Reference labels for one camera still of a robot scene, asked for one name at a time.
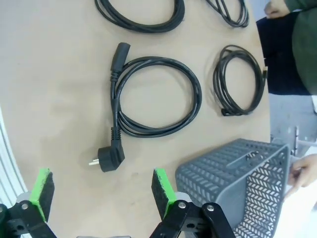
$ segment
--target screw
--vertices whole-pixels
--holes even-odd
[[[178,204],[178,207],[181,208],[181,209],[184,209],[184,208],[186,207],[186,204],[183,203],[183,202],[180,202],[180,203]]]
[[[214,207],[211,206],[211,205],[208,205],[207,206],[207,210],[210,211],[210,212],[213,212],[214,211]]]
[[[22,207],[22,209],[23,209],[23,210],[26,210],[26,209],[28,209],[29,205],[28,205],[28,204],[26,204],[26,203],[24,203],[24,204],[22,204],[22,206],[21,206],[21,207]]]

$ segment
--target gray plastic basket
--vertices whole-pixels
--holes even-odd
[[[197,206],[218,203],[237,238],[271,238],[288,170],[287,145],[238,139],[179,166],[175,177]]]

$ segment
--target table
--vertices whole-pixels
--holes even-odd
[[[238,1],[229,2],[237,16]],[[240,45],[264,66],[251,9],[250,25],[231,29],[206,2],[185,4],[181,25],[149,35],[110,24],[92,0],[1,1],[4,121],[27,186],[42,167],[54,173],[49,224],[58,237],[146,238],[159,222],[151,192],[153,168],[165,168],[175,186],[175,169],[185,161],[239,137],[269,141],[267,88],[259,107],[246,117],[222,117],[211,95],[212,72],[224,46]],[[153,24],[170,17],[173,2],[118,0],[113,5],[132,20]],[[99,147],[109,145],[109,68],[119,42],[131,44],[128,60],[156,55],[185,63],[201,83],[203,104],[195,120],[173,135],[123,135],[126,159],[117,171],[104,174],[88,162]],[[234,60],[227,79],[232,97],[248,106],[255,86],[252,70]],[[134,120],[163,126],[187,112],[190,94],[191,86],[179,72],[148,67],[128,81],[121,103]]]

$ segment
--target perforated basket side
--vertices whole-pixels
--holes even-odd
[[[289,148],[247,177],[244,219],[234,230],[236,238],[271,238],[281,211],[289,168]]]

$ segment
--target thin black cable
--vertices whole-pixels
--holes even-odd
[[[210,6],[213,7],[222,18],[232,27],[247,27],[249,25],[249,12],[244,0],[238,0],[240,3],[240,14],[238,20],[232,20],[228,8],[224,3],[224,0],[215,0],[215,3],[212,3],[211,0],[206,0]]]
[[[256,90],[253,100],[248,109],[242,109],[230,96],[226,85],[226,69],[229,62],[234,58],[240,58],[248,63],[254,71],[256,80]],[[220,59],[213,72],[213,89],[219,99],[222,109],[221,113],[224,116],[241,116],[251,113],[260,103],[266,80],[266,71],[262,73],[260,66],[254,56],[240,46],[228,45],[220,52]]]
[[[137,123],[124,114],[120,106],[122,89],[131,75],[140,69],[153,65],[169,66],[181,71],[188,77],[193,87],[193,107],[190,112],[180,121],[162,128],[153,128]],[[121,75],[122,79],[118,85],[116,85],[118,78]],[[179,131],[196,117],[202,104],[202,90],[195,74],[183,63],[164,57],[142,57],[134,59],[123,67],[122,72],[113,72],[111,75],[110,97],[113,113],[113,127],[120,127],[126,134],[142,138],[161,137]]]
[[[109,0],[95,0],[96,7],[102,16],[113,24],[123,27],[128,30],[141,33],[162,33],[175,29],[184,19],[185,3],[184,0],[174,0],[174,12],[172,17],[165,23],[155,25],[144,25],[131,21],[121,15],[109,2]]]

